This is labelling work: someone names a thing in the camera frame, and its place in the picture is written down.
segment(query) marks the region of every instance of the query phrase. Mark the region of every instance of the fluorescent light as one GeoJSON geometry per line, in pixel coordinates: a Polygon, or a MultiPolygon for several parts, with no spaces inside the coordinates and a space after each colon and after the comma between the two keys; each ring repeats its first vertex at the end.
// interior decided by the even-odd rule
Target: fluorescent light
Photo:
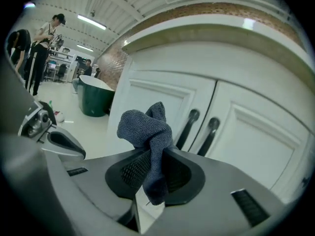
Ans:
{"type": "Polygon", "coordinates": [[[100,23],[98,23],[96,21],[93,21],[93,20],[91,20],[89,18],[86,18],[84,16],[78,15],[78,19],[81,19],[81,20],[83,20],[85,22],[88,22],[88,23],[94,25],[94,26],[97,26],[97,27],[101,28],[102,30],[106,29],[106,27],[101,25],[100,23]]]}
{"type": "Polygon", "coordinates": [[[81,48],[83,48],[83,49],[85,49],[85,50],[89,50],[90,52],[93,52],[93,50],[91,50],[91,49],[89,49],[89,48],[86,48],[86,47],[84,47],[84,46],[82,46],[82,45],[77,45],[77,47],[81,47],[81,48]]]}
{"type": "Polygon", "coordinates": [[[24,4],[24,9],[35,7],[35,4],[32,2],[27,2],[24,4]]]}

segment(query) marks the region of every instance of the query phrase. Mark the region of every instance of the green bathtub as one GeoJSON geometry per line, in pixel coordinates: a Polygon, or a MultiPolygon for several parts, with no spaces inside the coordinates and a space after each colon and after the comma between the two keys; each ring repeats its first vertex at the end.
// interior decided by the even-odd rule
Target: green bathtub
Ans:
{"type": "Polygon", "coordinates": [[[79,77],[79,107],[87,116],[100,117],[109,112],[115,91],[105,82],[87,75],[79,77]]]}

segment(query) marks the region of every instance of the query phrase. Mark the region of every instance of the black handle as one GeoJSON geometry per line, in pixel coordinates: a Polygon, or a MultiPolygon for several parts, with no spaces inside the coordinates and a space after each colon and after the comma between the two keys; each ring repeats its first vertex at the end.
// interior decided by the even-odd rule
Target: black handle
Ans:
{"type": "Polygon", "coordinates": [[[203,145],[201,146],[200,150],[198,151],[198,155],[205,156],[205,154],[208,152],[211,143],[216,135],[216,131],[218,127],[220,126],[220,120],[216,117],[213,117],[210,119],[209,124],[210,132],[204,141],[203,145]]]}
{"type": "Polygon", "coordinates": [[[189,113],[188,122],[187,122],[185,128],[183,129],[183,132],[182,132],[181,136],[179,137],[178,142],[176,144],[176,147],[179,150],[181,150],[182,147],[184,146],[185,141],[186,141],[186,139],[187,139],[187,137],[189,135],[189,132],[191,130],[191,127],[198,120],[199,116],[200,116],[200,112],[197,109],[193,109],[189,113]]]}

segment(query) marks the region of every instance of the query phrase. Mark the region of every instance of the brick wall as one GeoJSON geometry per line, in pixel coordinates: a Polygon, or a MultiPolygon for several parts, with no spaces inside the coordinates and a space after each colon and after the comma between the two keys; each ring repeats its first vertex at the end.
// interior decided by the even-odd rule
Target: brick wall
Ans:
{"type": "Polygon", "coordinates": [[[124,41],[130,36],[158,23],[178,17],[196,14],[225,14],[251,18],[282,32],[287,37],[291,38],[297,44],[302,46],[302,43],[297,33],[293,30],[291,26],[283,23],[279,19],[263,11],[248,6],[232,3],[192,4],[162,12],[141,22],[140,24],[136,25],[134,28],[123,34],[98,59],[97,63],[101,70],[100,79],[103,80],[109,87],[116,90],[118,80],[128,57],[128,54],[122,51],[122,46],[124,45],[124,41]]]}

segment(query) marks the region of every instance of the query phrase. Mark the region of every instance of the white shirt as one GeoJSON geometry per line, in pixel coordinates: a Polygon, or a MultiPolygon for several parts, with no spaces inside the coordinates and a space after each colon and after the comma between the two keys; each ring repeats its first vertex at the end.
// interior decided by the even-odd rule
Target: white shirt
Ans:
{"type": "MultiPolygon", "coordinates": [[[[50,23],[46,22],[43,24],[43,26],[40,28],[43,29],[43,34],[42,35],[49,35],[49,33],[54,33],[55,32],[55,27],[52,27],[50,23]]],[[[43,47],[48,48],[48,43],[47,42],[43,42],[40,43],[43,47]]]]}

